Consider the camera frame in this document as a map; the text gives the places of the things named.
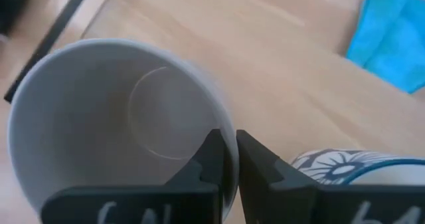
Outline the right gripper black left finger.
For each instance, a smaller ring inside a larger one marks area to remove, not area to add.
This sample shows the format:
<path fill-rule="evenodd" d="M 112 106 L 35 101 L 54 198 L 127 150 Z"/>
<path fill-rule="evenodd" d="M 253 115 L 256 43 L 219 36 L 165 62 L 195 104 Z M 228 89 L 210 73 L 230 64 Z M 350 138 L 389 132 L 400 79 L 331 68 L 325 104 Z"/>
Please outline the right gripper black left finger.
<path fill-rule="evenodd" d="M 73 187 L 50 196 L 42 223 L 222 223 L 224 140 L 213 129 L 163 185 Z"/>

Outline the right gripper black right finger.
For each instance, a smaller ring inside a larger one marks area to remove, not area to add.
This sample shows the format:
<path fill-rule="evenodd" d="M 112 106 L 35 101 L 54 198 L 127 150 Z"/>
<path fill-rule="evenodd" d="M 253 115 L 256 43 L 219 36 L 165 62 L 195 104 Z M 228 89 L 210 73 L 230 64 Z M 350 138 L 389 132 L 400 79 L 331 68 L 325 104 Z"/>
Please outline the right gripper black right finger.
<path fill-rule="evenodd" d="M 305 152 L 288 163 L 236 135 L 247 223 L 423 223 L 424 159 L 364 150 Z"/>

